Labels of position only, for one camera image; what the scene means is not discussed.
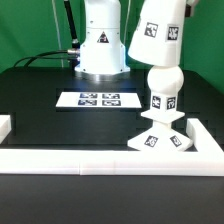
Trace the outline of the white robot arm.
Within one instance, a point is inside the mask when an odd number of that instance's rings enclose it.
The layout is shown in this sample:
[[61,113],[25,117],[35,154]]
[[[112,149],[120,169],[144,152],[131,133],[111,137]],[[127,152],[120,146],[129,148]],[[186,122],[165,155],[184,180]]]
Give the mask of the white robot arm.
[[119,0],[84,0],[86,38],[75,74],[94,81],[121,78],[130,71],[126,58],[160,67],[180,63],[184,19],[199,0],[144,0],[131,44],[120,40]]

